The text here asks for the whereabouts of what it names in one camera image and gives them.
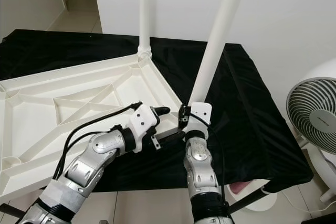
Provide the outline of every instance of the black cloth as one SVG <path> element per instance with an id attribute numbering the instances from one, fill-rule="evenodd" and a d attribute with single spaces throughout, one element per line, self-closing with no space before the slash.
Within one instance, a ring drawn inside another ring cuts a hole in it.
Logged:
<path id="1" fill-rule="evenodd" d="M 15 30 L 0 44 L 0 79 L 16 78 L 136 53 L 138 37 Z M 205 42 L 151 38 L 152 60 L 183 103 L 190 97 Z M 271 180 L 277 192 L 313 177 L 253 61 L 239 44 L 226 44 L 206 98 L 211 123 L 225 148 L 225 183 Z M 95 191 L 186 187 L 185 146 L 128 153 L 115 159 Z M 221 153 L 210 134 L 208 148 L 222 183 Z"/>

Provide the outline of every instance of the white cylindrical leg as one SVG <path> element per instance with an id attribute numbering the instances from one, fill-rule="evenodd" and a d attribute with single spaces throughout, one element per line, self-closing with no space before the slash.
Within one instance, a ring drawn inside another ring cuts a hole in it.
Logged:
<path id="1" fill-rule="evenodd" d="M 150 0 L 140 0 L 140 38 L 138 56 L 150 58 L 152 56 L 150 38 Z"/>
<path id="2" fill-rule="evenodd" d="M 332 197 L 334 197 L 335 194 L 334 192 L 329 189 L 328 191 L 326 191 L 320 198 L 320 200 L 323 202 L 323 203 L 326 203 L 327 201 L 329 201 Z"/>
<path id="3" fill-rule="evenodd" d="M 189 100 L 204 102 L 240 0 L 222 0 Z"/>

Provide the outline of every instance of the white fan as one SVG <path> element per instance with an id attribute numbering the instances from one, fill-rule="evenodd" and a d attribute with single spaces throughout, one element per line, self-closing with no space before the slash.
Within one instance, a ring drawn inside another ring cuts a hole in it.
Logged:
<path id="1" fill-rule="evenodd" d="M 330 188 L 326 202 L 336 195 L 336 59 L 328 61 L 296 84 L 287 97 L 287 113 L 307 145 L 312 164 Z"/>

